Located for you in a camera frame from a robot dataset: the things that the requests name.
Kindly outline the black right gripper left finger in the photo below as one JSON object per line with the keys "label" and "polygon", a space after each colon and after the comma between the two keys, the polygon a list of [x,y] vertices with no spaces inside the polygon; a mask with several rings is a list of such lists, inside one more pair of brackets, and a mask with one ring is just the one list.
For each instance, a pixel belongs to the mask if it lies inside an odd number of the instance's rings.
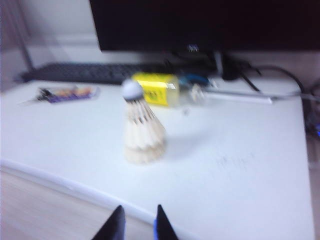
{"label": "black right gripper left finger", "polygon": [[124,240],[125,226],[125,210],[119,205],[94,235],[92,240]]}

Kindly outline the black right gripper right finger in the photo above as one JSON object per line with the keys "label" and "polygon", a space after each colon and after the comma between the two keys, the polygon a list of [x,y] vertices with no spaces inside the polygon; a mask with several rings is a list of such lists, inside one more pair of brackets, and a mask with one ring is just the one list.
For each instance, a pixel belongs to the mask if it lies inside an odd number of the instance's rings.
{"label": "black right gripper right finger", "polygon": [[178,240],[178,236],[175,233],[161,204],[157,206],[157,213],[153,222],[153,239]]}

